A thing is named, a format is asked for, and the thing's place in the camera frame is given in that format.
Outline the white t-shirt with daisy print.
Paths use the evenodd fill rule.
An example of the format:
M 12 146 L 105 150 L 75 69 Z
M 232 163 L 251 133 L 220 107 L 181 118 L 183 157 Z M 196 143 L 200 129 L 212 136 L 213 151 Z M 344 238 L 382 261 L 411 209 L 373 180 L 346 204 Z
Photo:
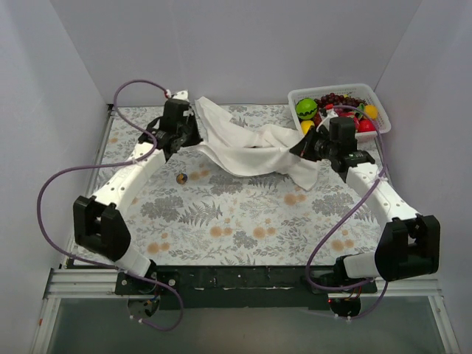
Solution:
M 193 149 L 226 172 L 237 177 L 287 174 L 304 190 L 316 184 L 320 163 L 290 153 L 302 139 L 297 130 L 266 124 L 251 131 L 232 123 L 228 111 L 205 97 L 195 101 L 195 109 L 207 138 Z

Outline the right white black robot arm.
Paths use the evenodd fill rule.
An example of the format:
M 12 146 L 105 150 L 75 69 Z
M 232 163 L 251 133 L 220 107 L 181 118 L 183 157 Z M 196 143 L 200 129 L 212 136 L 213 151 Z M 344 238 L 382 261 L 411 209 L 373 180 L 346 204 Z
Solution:
M 346 117 L 330 120 L 328 128 L 310 128 L 290 149 L 301 159 L 330 162 L 332 170 L 361 200 L 343 218 L 346 221 L 365 205 L 382 229 L 374 252 L 340 257 L 320 284 L 310 266 L 305 279 L 323 291 L 350 293 L 375 278 L 385 282 L 434 274 L 440 265 L 440 222 L 409 206 L 385 179 L 385 171 L 365 150 L 358 149 L 355 124 Z

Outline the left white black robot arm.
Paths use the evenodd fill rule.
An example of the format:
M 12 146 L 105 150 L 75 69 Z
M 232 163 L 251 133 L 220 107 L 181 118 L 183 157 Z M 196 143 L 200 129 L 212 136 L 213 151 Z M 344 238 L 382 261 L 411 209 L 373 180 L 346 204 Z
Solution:
M 131 285 L 139 294 L 151 294 L 157 278 L 149 272 L 150 259 L 131 244 L 125 213 L 150 177 L 173 154 L 200 142 L 188 92 L 179 91 L 166 101 L 162 116 L 149 123 L 139 137 L 128 158 L 132 164 L 118 169 L 92 196 L 80 196 L 74 202 L 75 243 L 131 272 Z

